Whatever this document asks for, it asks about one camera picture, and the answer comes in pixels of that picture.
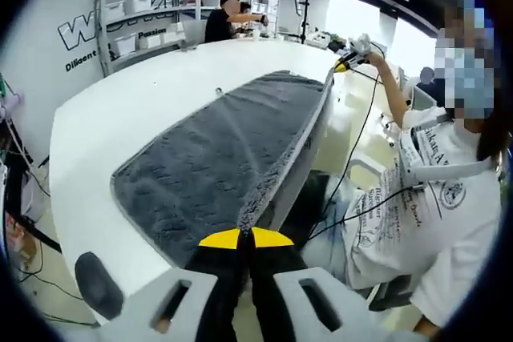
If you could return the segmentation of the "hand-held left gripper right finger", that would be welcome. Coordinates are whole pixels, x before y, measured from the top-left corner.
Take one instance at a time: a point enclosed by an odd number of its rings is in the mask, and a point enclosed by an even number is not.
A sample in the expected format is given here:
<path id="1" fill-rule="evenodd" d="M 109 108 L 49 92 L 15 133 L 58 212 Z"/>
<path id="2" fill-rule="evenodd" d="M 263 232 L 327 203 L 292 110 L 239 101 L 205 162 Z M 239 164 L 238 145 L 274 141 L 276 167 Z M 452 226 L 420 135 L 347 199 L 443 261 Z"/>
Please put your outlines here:
<path id="1" fill-rule="evenodd" d="M 321 268 L 306 268 L 293 241 L 251 229 L 253 298 L 266 341 L 376 341 L 366 302 Z"/>

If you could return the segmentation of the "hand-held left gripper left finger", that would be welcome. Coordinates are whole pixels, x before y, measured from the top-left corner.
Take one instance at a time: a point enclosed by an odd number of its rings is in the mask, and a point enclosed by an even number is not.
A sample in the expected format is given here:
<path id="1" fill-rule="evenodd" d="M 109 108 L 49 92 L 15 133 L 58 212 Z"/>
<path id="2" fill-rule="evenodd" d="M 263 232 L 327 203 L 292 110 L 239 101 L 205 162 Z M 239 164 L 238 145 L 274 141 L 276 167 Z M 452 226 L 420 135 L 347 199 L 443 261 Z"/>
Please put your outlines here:
<path id="1" fill-rule="evenodd" d="M 99 339 L 227 340 L 244 276 L 244 238 L 233 228 L 202 239 L 185 268 L 171 268 L 130 296 Z"/>

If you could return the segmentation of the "person's right hand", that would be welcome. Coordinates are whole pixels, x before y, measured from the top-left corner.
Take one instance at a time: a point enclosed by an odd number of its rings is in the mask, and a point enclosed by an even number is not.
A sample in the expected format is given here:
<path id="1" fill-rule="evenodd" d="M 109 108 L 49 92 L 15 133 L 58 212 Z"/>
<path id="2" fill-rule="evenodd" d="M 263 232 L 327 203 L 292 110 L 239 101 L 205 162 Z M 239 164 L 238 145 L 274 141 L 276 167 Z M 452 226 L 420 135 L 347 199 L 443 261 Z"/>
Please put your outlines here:
<path id="1" fill-rule="evenodd" d="M 370 51 L 365 55 L 366 61 L 369 62 L 370 65 L 374 66 L 379 72 L 383 72 L 385 69 L 388 69 L 388 65 L 386 60 L 378 53 Z"/>

